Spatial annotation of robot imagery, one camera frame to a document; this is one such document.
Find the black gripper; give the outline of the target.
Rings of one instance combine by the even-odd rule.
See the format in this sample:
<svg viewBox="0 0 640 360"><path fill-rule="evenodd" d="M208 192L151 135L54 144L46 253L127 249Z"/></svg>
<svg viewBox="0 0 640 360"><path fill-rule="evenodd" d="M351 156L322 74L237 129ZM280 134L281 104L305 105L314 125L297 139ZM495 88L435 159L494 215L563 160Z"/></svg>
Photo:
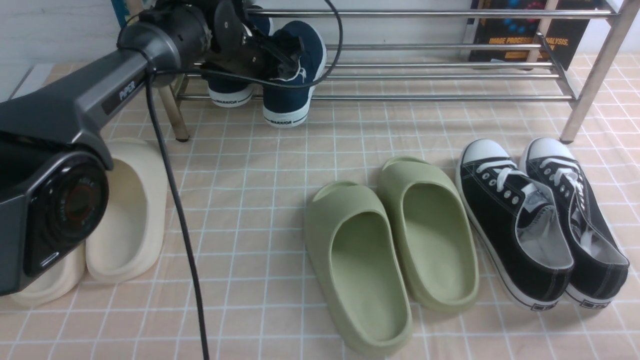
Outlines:
<svg viewBox="0 0 640 360"><path fill-rule="evenodd" d="M305 50L301 36L270 35L249 19L244 0L208 0L203 11L211 30L202 68L259 80L295 75Z"/></svg>

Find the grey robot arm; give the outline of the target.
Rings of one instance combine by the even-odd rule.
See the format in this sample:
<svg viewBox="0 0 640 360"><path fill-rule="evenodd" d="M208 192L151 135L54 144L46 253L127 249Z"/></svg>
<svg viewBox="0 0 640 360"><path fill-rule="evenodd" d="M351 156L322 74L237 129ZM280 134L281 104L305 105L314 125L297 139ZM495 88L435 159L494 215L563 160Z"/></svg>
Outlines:
<svg viewBox="0 0 640 360"><path fill-rule="evenodd" d="M146 85L209 58L224 79L293 71L300 35L268 35L244 0L158 0L117 49L0 105L0 293L16 294L98 227L114 168L101 130Z"/></svg>

